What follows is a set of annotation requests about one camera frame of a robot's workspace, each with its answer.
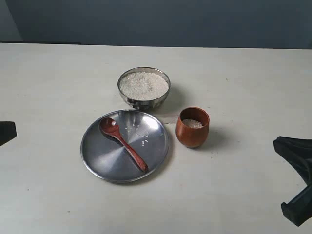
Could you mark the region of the dark red wooden spoon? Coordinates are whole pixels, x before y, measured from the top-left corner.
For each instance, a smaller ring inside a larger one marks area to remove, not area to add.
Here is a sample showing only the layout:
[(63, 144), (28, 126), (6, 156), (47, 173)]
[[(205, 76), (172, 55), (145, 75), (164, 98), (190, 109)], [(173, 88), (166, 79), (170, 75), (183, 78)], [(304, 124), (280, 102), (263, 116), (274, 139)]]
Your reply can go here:
[(148, 165), (142, 159), (142, 157), (122, 138), (119, 131), (119, 125), (115, 120), (110, 117), (104, 117), (100, 120), (99, 126), (102, 132), (109, 135), (110, 137), (115, 138), (125, 147), (126, 151), (130, 154), (137, 166), (143, 172), (149, 171)]

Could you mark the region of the brown wooden cup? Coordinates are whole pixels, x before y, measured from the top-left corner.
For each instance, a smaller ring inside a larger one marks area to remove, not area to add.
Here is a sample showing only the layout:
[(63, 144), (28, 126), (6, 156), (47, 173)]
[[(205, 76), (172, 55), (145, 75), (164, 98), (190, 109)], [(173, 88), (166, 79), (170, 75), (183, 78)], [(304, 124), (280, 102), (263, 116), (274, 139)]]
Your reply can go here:
[[(196, 120), (201, 123), (199, 128), (186, 125), (186, 119)], [(206, 111), (198, 107), (188, 107), (182, 110), (178, 116), (175, 134), (181, 144), (188, 148), (201, 146), (208, 137), (210, 117)]]

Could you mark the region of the steel bowl of rice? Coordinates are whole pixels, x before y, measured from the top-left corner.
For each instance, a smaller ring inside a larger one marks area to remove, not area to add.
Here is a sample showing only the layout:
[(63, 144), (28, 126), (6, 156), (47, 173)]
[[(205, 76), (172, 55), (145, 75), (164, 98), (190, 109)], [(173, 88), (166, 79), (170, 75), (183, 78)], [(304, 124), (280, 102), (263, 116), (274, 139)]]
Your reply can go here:
[(161, 70), (152, 67), (136, 67), (124, 72), (117, 87), (123, 101), (138, 110), (151, 110), (167, 98), (171, 81)]

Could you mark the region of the round steel plate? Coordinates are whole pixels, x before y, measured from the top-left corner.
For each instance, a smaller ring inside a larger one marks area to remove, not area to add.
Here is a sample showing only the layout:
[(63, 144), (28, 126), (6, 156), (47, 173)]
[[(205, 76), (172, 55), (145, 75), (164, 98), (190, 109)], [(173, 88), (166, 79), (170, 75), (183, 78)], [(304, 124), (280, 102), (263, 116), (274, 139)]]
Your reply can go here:
[(115, 138), (100, 128), (101, 118), (83, 135), (80, 152), (85, 166), (99, 178), (113, 183), (127, 183), (153, 173), (169, 150), (169, 136), (164, 125), (153, 115), (138, 110), (117, 110), (108, 114), (119, 125), (123, 139), (142, 157), (148, 171), (142, 171)]

